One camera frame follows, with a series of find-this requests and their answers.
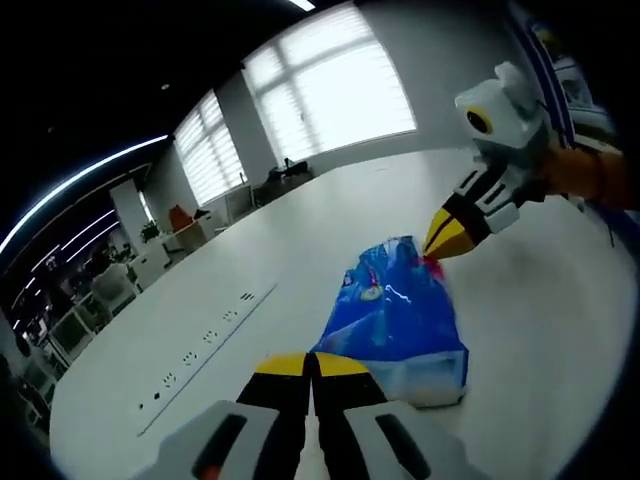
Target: led light strip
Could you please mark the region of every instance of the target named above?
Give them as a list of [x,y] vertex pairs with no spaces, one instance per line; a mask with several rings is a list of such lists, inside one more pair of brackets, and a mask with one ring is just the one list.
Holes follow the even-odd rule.
[[69,263],[71,260],[73,260],[76,255],[78,255],[81,251],[83,251],[85,248],[87,248],[89,245],[91,245],[93,242],[95,242],[98,237],[100,237],[100,235],[104,235],[105,233],[107,233],[109,230],[111,230],[113,227],[115,227],[116,225],[118,225],[120,222],[116,222],[113,225],[109,225],[107,228],[105,228],[103,231],[101,231],[98,235],[96,235],[95,237],[93,237],[91,240],[89,240],[87,243],[84,244],[83,247],[80,248],[80,250],[78,250],[76,253],[74,253],[73,255],[71,255],[66,263]]
[[31,269],[31,273],[35,272],[36,268],[38,268],[42,262],[44,262],[47,258],[49,258],[53,254],[53,252],[55,252],[59,248],[60,248],[60,244],[53,247],[49,253],[47,253],[44,257],[42,257],[42,259],[38,263],[36,263],[35,267]]
[[161,142],[162,140],[165,140],[167,137],[168,137],[168,135],[162,135],[161,137],[153,138],[151,140],[147,140],[146,142],[139,143],[138,145],[134,145],[133,147],[129,147],[129,148],[125,149],[125,150],[122,150],[121,152],[118,152],[116,154],[111,155],[110,157],[105,158],[104,160],[100,160],[98,163],[94,163],[90,167],[85,168],[81,172],[76,173],[73,177],[71,177],[68,180],[65,180],[64,182],[62,182],[60,185],[58,185],[53,190],[51,190],[49,193],[47,193],[43,198],[41,198],[38,201],[38,203],[36,203],[33,207],[31,207],[31,209],[20,220],[18,220],[18,223],[16,223],[14,225],[14,227],[11,229],[11,231],[6,236],[6,238],[2,241],[2,243],[0,243],[0,253],[2,253],[5,248],[7,248],[7,245],[9,244],[11,239],[16,236],[16,233],[18,233],[18,231],[22,227],[24,227],[24,225],[29,221],[29,219],[31,217],[33,217],[36,213],[38,213],[38,211],[40,209],[42,209],[42,207],[44,207],[47,203],[49,203],[55,197],[60,195],[68,187],[70,187],[71,185],[76,183],[82,177],[84,177],[85,175],[88,175],[89,173],[91,173],[94,170],[102,167],[103,165],[106,165],[107,163],[111,162],[112,160],[115,160],[116,158],[120,158],[123,155],[126,155],[127,153],[131,153],[131,152],[133,152],[135,150],[138,150],[138,149],[140,149],[142,147],[146,147],[147,145],[151,145],[153,143]]
[[60,249],[60,251],[63,251],[65,248],[67,248],[69,245],[71,245],[80,235],[82,235],[84,232],[86,232],[87,230],[89,230],[91,227],[93,227],[96,223],[98,223],[100,220],[102,220],[103,218],[105,218],[106,216],[108,216],[109,214],[115,212],[115,209],[113,210],[109,210],[107,213],[105,213],[103,216],[101,216],[98,220],[96,220],[95,222],[93,222],[91,225],[89,225],[88,227],[86,227],[84,230],[82,230],[78,235],[76,235],[75,237],[73,237],[71,240],[69,240],[67,243],[65,243],[64,247],[62,247]]
[[298,7],[303,9],[305,12],[310,12],[311,10],[316,8],[316,6],[313,3],[307,0],[289,0],[289,1],[294,5],[297,5]]

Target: white table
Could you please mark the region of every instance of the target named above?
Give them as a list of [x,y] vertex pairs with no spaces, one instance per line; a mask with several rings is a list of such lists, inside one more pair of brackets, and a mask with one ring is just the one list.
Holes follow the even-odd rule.
[[[219,399],[235,399],[268,354],[319,338],[344,270],[389,236],[425,235],[471,163],[463,150],[414,153],[331,171],[207,243],[127,306],[58,384],[51,452],[71,479],[124,479],[161,440]],[[555,474],[616,380],[633,321],[634,266],[606,230],[561,198],[470,254],[443,262],[464,343],[469,393],[427,412],[498,479]],[[136,396],[157,383],[193,331],[247,284],[275,291],[141,437]]]

